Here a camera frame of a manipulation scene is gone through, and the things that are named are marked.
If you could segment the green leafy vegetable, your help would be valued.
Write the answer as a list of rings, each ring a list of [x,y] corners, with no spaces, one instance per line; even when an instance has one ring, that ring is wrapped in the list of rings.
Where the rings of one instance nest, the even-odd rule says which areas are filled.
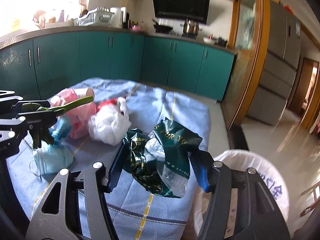
[[[54,138],[50,135],[49,129],[56,124],[57,118],[67,112],[93,102],[93,96],[76,99],[63,106],[44,107],[39,103],[22,103],[21,113],[17,117],[24,116],[28,122],[29,133],[33,139],[33,149],[41,148],[42,141],[47,144],[54,144]]]

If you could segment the white plastic bag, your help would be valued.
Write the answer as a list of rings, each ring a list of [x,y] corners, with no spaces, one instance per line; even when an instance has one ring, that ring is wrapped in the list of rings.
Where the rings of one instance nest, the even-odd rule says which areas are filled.
[[[104,106],[88,121],[89,136],[95,141],[116,146],[131,126],[126,98],[118,97],[116,105]]]

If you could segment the dark green foil wrapper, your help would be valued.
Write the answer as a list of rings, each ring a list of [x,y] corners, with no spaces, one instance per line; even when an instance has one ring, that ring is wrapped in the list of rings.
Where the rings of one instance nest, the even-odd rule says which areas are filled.
[[[149,134],[130,129],[123,138],[123,169],[149,193],[183,198],[190,178],[189,154],[202,138],[174,120],[164,119]]]

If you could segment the red wrapper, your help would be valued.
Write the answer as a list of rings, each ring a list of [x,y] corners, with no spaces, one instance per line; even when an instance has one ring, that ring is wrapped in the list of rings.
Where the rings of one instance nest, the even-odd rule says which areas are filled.
[[[99,112],[104,106],[107,105],[116,105],[117,104],[117,98],[104,100],[101,103],[97,105],[97,112]]]

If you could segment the pink plastic bag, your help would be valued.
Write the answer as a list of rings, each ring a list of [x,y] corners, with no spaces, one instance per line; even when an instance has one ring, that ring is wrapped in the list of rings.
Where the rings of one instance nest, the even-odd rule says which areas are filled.
[[[64,90],[53,96],[49,102],[51,107],[62,106],[72,101],[87,96],[95,97],[95,93],[91,88],[65,88]]]

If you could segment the teal lower kitchen cabinets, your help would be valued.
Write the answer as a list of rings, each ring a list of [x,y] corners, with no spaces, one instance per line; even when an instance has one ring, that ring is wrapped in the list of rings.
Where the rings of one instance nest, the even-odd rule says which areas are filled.
[[[31,31],[1,42],[1,89],[47,99],[93,77],[224,97],[236,54],[217,45],[109,27]]]

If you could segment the light blue checked tablecloth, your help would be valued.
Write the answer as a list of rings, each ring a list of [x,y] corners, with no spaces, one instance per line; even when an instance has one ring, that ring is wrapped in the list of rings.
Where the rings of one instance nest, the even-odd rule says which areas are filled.
[[[3,148],[9,217],[1,238],[180,239],[191,211],[199,172],[189,155],[207,149],[206,105],[181,93],[133,81],[91,78],[76,85],[94,96],[61,105],[57,96],[41,113],[43,139],[31,123],[16,144]],[[71,134],[71,113],[109,99],[128,118],[117,140],[94,137],[91,125]]]

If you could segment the blue crumpled cloth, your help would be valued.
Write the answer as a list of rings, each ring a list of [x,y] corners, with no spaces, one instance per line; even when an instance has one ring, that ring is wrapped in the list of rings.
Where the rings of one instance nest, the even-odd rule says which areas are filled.
[[[57,123],[52,126],[49,131],[54,139],[54,145],[61,143],[72,130],[69,117],[63,115],[57,119]]]

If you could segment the grey multi-door refrigerator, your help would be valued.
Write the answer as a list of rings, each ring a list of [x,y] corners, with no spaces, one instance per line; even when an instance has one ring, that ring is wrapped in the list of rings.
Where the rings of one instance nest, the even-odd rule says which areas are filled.
[[[270,2],[268,48],[263,72],[247,116],[276,126],[296,77],[300,56],[300,21],[281,4]]]

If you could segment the white bowl on counter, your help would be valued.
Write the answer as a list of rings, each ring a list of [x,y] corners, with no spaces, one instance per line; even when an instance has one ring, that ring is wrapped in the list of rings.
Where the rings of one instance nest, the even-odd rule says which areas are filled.
[[[204,37],[203,38],[204,43],[214,45],[216,44],[216,40],[213,38]]]

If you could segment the white dish rack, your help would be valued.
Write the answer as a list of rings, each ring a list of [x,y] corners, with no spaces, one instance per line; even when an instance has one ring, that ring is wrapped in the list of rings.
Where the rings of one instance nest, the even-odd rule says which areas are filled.
[[[105,25],[109,26],[114,16],[113,12],[109,9],[97,7],[96,9],[88,11],[85,16],[72,19],[72,23],[76,27],[83,27],[89,25]]]

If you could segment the stainless steel stock pot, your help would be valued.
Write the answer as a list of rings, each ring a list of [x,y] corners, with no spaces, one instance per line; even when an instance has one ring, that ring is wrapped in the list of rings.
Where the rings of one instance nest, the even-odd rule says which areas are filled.
[[[186,19],[183,24],[183,33],[184,34],[192,34],[192,35],[198,35],[199,34],[199,23]]]

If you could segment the black wok pan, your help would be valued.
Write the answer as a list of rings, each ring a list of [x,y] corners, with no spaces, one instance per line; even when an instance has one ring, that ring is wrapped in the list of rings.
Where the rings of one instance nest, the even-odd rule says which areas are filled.
[[[156,33],[169,34],[173,30],[173,27],[171,27],[171,26],[161,25],[154,19],[152,19],[152,21],[154,23],[153,27],[154,27]]]

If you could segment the white kettle appliance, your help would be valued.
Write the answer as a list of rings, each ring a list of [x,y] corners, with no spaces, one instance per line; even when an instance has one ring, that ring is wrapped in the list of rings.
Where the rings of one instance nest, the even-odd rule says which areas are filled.
[[[113,28],[122,28],[126,17],[126,7],[111,7],[110,12],[113,14],[110,26]]]

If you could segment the black range hood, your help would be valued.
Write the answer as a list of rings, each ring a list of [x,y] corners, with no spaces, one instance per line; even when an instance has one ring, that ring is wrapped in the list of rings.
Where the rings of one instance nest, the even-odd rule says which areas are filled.
[[[156,18],[190,20],[206,24],[210,0],[153,0]]]

